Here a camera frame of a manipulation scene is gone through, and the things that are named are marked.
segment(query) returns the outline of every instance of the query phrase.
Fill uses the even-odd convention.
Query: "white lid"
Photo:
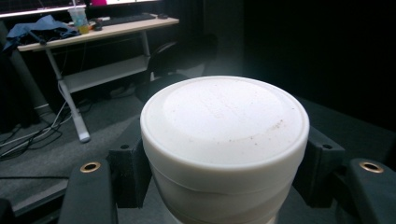
[[[294,97],[273,85],[245,77],[198,77],[155,94],[143,108],[141,128],[151,164],[196,188],[186,180],[188,172],[248,177],[291,160],[279,178],[294,175],[309,119]]]

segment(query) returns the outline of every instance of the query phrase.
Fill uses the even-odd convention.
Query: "black chair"
[[[177,71],[203,65],[201,76],[217,56],[218,41],[215,35],[200,35],[186,40],[166,43],[157,48],[148,61],[144,83],[136,86],[135,95],[145,103],[157,91],[189,79]]]

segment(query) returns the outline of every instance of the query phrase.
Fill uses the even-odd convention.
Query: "desk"
[[[46,46],[41,46],[38,43],[19,46],[19,51],[40,51],[44,50],[47,53],[49,62],[55,72],[58,80],[58,85],[62,92],[64,99],[70,107],[72,118],[76,126],[78,138],[80,142],[85,143],[91,140],[90,134],[86,128],[84,120],[76,108],[76,104],[71,97],[71,93],[82,91],[89,87],[100,85],[108,81],[112,81],[121,77],[127,77],[147,69],[149,62],[149,42],[146,31],[150,29],[160,28],[178,23],[177,19],[168,18],[166,20],[153,19],[148,21],[135,21],[118,25],[111,25],[103,27],[102,31],[90,31],[86,35],[79,35],[62,40],[54,40],[47,43]],[[58,64],[52,55],[51,49],[60,48],[68,45],[75,45],[89,41],[99,40],[117,35],[127,35],[130,33],[140,33],[143,45],[144,55],[128,59],[125,61],[112,63],[90,70],[85,70],[76,74],[63,77],[58,68]]]

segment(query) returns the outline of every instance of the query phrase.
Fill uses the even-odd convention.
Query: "white cylindrical container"
[[[141,114],[157,188],[182,223],[270,223],[308,138],[302,105],[245,77],[198,77],[157,92]]]

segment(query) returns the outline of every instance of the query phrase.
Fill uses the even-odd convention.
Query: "chair backrest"
[[[163,77],[178,69],[189,69],[200,64],[207,68],[216,59],[217,46],[217,38],[212,34],[164,44],[152,53],[148,72],[155,77]]]

